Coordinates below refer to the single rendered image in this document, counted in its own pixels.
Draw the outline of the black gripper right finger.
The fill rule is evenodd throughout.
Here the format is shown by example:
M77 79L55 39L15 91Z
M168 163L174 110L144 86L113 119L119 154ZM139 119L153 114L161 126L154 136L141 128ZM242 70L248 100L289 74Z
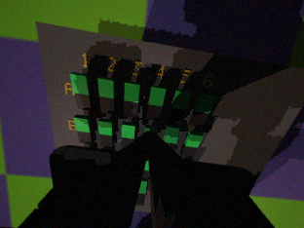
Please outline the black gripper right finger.
M251 171L235 166L184 160L151 132L149 182L152 228L171 228L182 187L186 183L243 190L255 184Z

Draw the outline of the grey switch panel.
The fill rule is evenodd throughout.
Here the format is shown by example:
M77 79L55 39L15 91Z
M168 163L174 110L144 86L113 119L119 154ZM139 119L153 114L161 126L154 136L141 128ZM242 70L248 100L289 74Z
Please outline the grey switch panel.
M304 105L304 68L35 21L55 148L155 132L184 160L255 182Z

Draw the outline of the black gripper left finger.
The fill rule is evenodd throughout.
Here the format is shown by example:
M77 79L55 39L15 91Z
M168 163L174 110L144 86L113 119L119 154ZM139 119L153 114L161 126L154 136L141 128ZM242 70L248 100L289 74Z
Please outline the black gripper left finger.
M131 228L143 176L151 132L147 131L119 151L65 145L50 154L53 187L58 182L79 182L122 189L120 217Z

